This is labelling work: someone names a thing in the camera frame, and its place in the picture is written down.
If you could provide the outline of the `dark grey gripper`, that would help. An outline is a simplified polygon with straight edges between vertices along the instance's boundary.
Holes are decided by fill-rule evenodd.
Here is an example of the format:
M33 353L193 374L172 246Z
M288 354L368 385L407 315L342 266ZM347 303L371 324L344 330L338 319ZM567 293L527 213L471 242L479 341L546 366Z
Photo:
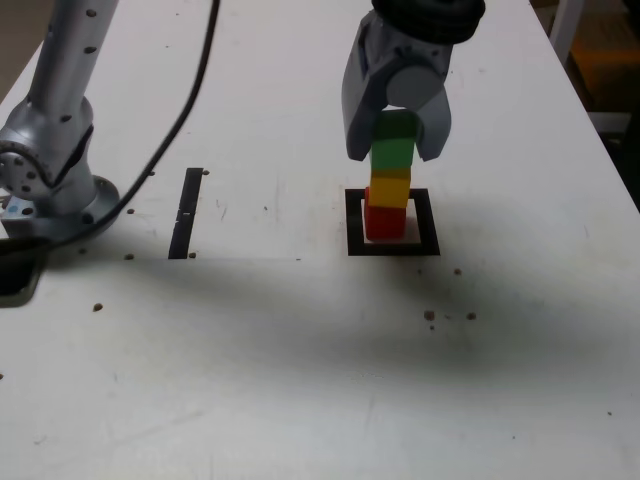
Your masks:
M442 80L449 73L452 53L452 44L416 39L381 17L365 17L361 21L341 89L346 151L351 160L365 159L372 146L375 123L388 105L404 108L416 118L416 148L423 161L441 155L452 124ZM435 71L414 65L390 79L395 58L424 63Z

